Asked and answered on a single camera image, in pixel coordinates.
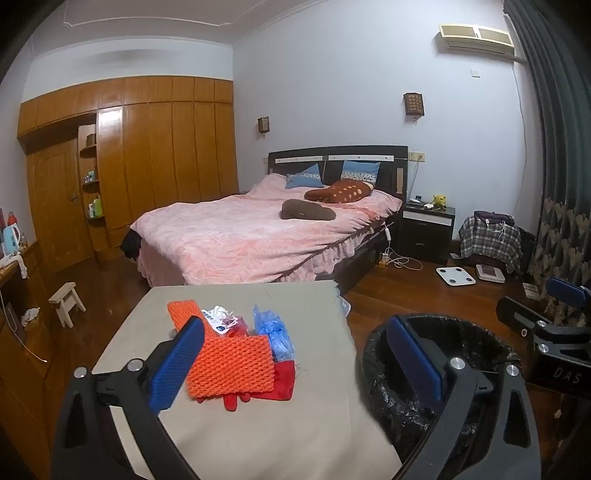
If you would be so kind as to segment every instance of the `plaid blanket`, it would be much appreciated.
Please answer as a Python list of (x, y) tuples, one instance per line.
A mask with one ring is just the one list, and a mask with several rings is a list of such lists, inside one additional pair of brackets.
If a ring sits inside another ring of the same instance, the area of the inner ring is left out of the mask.
[(507, 273), (519, 273), (521, 234), (516, 226), (506, 223), (488, 225), (473, 215), (460, 228), (460, 256), (486, 255), (503, 262)]

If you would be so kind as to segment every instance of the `electrical outlet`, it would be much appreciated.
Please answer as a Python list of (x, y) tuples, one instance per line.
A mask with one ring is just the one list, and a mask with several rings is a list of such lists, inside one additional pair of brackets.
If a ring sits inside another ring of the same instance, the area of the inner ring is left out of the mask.
[(425, 161), (425, 154), (423, 152), (408, 152), (409, 161)]

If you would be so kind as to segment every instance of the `black headboard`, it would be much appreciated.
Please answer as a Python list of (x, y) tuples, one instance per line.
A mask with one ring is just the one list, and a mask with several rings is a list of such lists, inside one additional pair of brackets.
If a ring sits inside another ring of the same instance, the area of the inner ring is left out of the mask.
[(344, 160), (379, 161), (376, 189), (406, 202), (408, 147), (400, 145), (351, 145), (272, 152), (269, 153), (269, 173), (299, 173), (317, 163), (322, 183), (332, 185), (340, 178)]

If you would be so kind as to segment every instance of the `black trash bag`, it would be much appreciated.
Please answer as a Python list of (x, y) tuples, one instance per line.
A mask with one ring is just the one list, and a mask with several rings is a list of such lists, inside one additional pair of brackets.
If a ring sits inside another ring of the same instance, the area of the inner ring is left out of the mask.
[[(474, 323), (453, 317), (415, 314), (405, 318), (417, 332), (433, 340), (446, 357), (459, 356), (472, 368), (499, 372), (507, 362), (521, 367), (514, 350), (496, 335)], [(405, 462), (417, 447), (436, 415), (417, 400), (396, 361), (386, 337), (386, 324), (369, 334), (361, 357), (362, 394), (369, 411), (384, 429)], [(450, 459), (465, 452), (476, 433), (484, 405), (472, 404)]]

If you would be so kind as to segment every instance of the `brown cushion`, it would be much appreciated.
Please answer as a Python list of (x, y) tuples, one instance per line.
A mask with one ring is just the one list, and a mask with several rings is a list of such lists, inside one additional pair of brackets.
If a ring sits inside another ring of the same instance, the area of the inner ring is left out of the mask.
[(308, 190), (306, 200), (322, 203), (357, 202), (371, 193), (371, 187), (361, 180), (341, 179), (325, 189)]
[(283, 202), (280, 217), (283, 220), (299, 218), (302, 220), (334, 220), (336, 213), (318, 203), (290, 199)]

